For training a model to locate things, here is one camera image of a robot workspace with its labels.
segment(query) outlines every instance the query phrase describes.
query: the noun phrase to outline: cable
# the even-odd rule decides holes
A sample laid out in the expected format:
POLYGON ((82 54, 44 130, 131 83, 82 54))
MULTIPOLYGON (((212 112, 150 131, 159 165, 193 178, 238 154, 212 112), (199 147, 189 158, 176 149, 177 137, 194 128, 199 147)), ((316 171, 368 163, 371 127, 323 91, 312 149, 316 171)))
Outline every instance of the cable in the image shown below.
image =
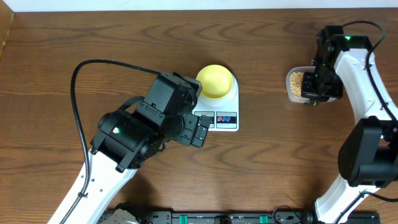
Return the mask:
POLYGON ((398 198, 386 198, 386 197, 380 196, 378 194, 364 190, 361 193, 359 193, 359 195, 340 213, 335 224, 338 224, 338 222, 340 222, 341 218, 343 218, 343 216, 358 202, 358 200, 360 200, 361 198, 364 198, 365 195, 370 195, 372 197, 383 200, 385 202, 392 202, 392 203, 398 202, 398 198))
POLYGON ((83 127, 81 126, 79 112, 77 110, 76 94, 75 94, 75 84, 76 84, 77 74, 78 74, 79 70, 83 66, 88 65, 89 63, 108 63, 108 64, 113 64, 113 65, 120 65, 120 66, 123 66, 123 67, 140 70, 140 71, 143 71, 143 72, 149 72, 149 73, 153 73, 155 75, 160 75, 160 72, 156 72, 156 71, 149 70, 149 69, 146 69, 146 68, 138 67, 138 66, 135 66, 135 65, 130 65, 128 63, 116 62, 116 61, 113 61, 113 60, 103 60, 103 59, 85 60, 84 62, 80 63, 76 67, 76 69, 75 69, 75 71, 73 72, 73 75, 72 75, 72 80, 70 81, 70 97, 71 97, 71 100, 72 100, 72 110, 73 110, 73 114, 75 115, 75 121, 76 121, 76 125, 77 125, 77 130, 79 132, 80 141, 81 141, 81 145, 83 147, 83 153, 84 153, 84 156, 85 156, 86 178, 85 178, 85 183, 84 183, 83 187, 81 188, 81 191, 79 192, 75 202, 69 208, 68 212, 65 214, 65 216, 61 220, 60 224, 64 224, 66 222, 66 220, 68 219, 70 214, 73 212, 73 210, 78 205, 78 203, 81 200, 81 198, 82 197, 87 197, 86 190, 87 190, 87 187, 88 187, 88 183, 90 182, 91 171, 90 171, 90 160, 88 159, 88 148, 87 148, 87 145, 86 145, 86 139, 85 139, 85 135, 84 135, 84 132, 83 132, 83 127))
POLYGON ((381 35, 381 38, 379 39, 379 41, 375 45, 372 46, 372 48, 369 50, 368 54, 366 55, 365 68, 368 73, 368 77, 371 81, 372 87, 373 87, 374 91, 376 92, 376 95, 379 98, 379 101, 380 101, 382 107, 385 109, 387 114, 390 116, 392 122, 398 128, 397 118, 392 114, 391 110, 388 108, 388 104, 384 101, 383 97, 381 96, 380 91, 377 88, 376 83, 374 82, 374 79, 373 79, 373 76, 371 73, 371 65, 369 64, 369 59, 370 59, 372 52, 374 51, 374 49, 376 49, 376 47, 378 47, 378 45, 386 37, 386 30, 383 27, 381 27, 379 24, 377 24, 375 22, 371 22, 371 21, 353 21, 353 22, 349 22, 349 23, 342 25, 342 27, 346 27, 346 26, 349 26, 352 24, 369 24, 369 25, 377 27, 382 32, 382 35, 381 35))
POLYGON ((300 218, 300 216, 293 210, 292 207, 290 207, 290 206, 288 206, 288 205, 281 205, 281 206, 278 206, 277 208, 275 208, 275 210, 272 212, 272 219, 274 220, 274 222, 275 222, 276 224, 281 224, 281 222, 279 222, 279 221, 276 220, 276 218, 275 218, 275 216, 276 216, 275 212, 276 212, 278 209, 283 208, 283 207, 286 207, 286 208, 290 209, 290 211, 292 211, 292 212, 294 213, 294 215, 298 218, 298 220, 300 220, 298 223, 294 223, 294 224, 300 224, 300 223, 302 223, 302 218, 300 218))

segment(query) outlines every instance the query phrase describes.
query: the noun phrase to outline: white backdrop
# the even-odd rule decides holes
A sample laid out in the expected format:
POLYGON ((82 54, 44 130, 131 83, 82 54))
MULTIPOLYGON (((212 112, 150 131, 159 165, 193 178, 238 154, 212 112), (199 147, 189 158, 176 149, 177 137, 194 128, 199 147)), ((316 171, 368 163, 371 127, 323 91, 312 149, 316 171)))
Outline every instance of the white backdrop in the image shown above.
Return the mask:
POLYGON ((398 7, 398 0, 4 0, 14 12, 398 7))

